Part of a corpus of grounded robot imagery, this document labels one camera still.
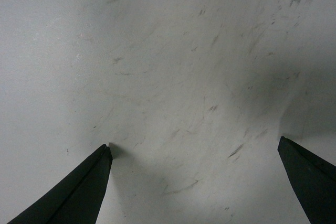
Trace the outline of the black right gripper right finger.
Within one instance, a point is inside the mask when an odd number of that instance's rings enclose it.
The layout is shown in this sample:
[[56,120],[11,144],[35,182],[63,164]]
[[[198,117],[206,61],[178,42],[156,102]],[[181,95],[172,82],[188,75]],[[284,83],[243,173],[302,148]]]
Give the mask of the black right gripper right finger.
[[278,152],[310,223],[335,223],[335,166],[283,136]]

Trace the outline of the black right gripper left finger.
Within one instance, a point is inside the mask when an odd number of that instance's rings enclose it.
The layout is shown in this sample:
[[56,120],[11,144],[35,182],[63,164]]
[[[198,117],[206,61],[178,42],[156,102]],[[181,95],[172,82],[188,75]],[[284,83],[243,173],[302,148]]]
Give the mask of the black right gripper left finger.
[[10,223],[96,223],[112,160],[110,148],[101,145]]

